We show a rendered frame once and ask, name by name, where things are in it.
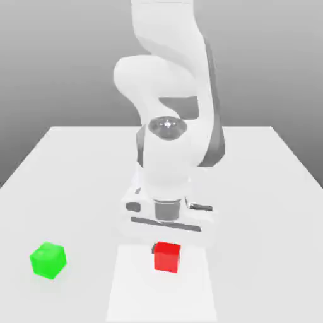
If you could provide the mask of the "small red cube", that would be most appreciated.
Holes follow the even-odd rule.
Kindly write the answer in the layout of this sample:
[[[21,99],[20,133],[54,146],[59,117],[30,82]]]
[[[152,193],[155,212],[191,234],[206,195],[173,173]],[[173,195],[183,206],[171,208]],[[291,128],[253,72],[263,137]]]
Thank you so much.
[[[166,242],[157,242],[154,245],[154,269],[177,273],[180,262],[181,245]]]

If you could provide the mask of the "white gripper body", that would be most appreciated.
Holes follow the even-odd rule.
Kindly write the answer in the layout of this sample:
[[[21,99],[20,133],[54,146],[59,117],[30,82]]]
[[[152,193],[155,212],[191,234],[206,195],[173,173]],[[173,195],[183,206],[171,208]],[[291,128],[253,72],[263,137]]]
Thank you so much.
[[[142,242],[210,246],[214,242],[214,213],[189,213],[174,222],[143,218],[138,213],[118,215],[118,229]]]

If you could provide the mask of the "small green cube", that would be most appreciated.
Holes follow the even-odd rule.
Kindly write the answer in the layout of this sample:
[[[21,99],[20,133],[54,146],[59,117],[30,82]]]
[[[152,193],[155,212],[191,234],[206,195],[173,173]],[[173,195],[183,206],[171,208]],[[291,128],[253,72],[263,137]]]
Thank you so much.
[[[30,255],[30,262],[36,275],[54,279],[67,263],[64,247],[44,242]]]

